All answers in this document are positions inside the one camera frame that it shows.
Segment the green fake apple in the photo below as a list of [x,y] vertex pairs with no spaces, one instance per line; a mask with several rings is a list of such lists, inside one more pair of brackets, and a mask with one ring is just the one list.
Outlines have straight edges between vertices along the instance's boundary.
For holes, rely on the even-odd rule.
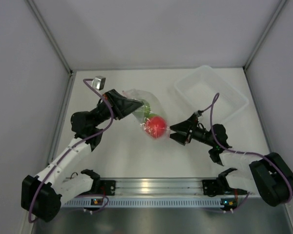
[[155,116],[158,116],[158,115],[151,110],[150,104],[148,102],[144,102],[143,120],[145,121],[145,120],[153,118]]

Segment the clear zip top bag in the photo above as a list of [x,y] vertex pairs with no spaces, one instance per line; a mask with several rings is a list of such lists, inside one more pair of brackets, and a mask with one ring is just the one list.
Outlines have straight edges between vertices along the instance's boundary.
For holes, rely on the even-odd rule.
[[142,131],[151,139],[162,140],[169,137],[170,126],[166,112],[159,99],[151,92],[131,89],[123,91],[126,98],[143,103],[132,114],[135,116]]

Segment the red fake tomato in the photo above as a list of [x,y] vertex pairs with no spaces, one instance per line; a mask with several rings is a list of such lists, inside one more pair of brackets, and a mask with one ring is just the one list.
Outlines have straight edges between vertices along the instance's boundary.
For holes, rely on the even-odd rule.
[[153,139],[161,138],[167,130],[166,121],[158,115],[150,115],[146,118],[144,131]]

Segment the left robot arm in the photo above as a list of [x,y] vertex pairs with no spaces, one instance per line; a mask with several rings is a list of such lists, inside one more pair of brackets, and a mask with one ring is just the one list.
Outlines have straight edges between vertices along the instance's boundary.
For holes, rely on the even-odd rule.
[[41,172],[22,181],[21,207],[28,211],[29,223],[35,222],[33,216],[49,222],[66,202],[83,193],[99,192],[100,175],[93,170],[84,169],[70,180],[65,179],[66,174],[100,144],[104,132],[98,128],[100,124],[121,120],[142,105],[142,101],[126,98],[112,89],[100,96],[93,110],[71,116],[71,130],[75,135],[66,149]]

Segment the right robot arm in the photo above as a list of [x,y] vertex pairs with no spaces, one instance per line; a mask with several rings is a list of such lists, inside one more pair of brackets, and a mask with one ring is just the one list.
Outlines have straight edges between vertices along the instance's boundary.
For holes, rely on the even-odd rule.
[[196,140],[210,146],[212,162],[227,168],[216,179],[221,192],[228,194],[238,190],[259,195],[273,207],[292,199],[293,172],[278,153],[258,156],[235,151],[227,143],[224,125],[214,124],[207,130],[199,122],[201,115],[202,111],[198,111],[187,120],[172,125],[170,138],[182,145]]

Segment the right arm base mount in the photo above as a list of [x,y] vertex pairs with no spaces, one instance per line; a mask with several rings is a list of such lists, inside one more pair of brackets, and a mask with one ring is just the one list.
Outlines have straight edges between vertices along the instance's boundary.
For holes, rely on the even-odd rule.
[[227,182],[218,179],[202,180],[203,194],[214,197],[217,195],[235,195],[235,189],[230,188]]

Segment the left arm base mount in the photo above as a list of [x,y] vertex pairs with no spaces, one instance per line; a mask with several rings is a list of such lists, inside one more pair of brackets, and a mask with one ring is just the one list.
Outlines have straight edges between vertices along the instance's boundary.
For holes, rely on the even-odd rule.
[[114,196],[116,190],[116,181],[111,179],[101,179],[94,182],[90,187],[90,190],[79,194],[78,196],[83,195],[107,195]]

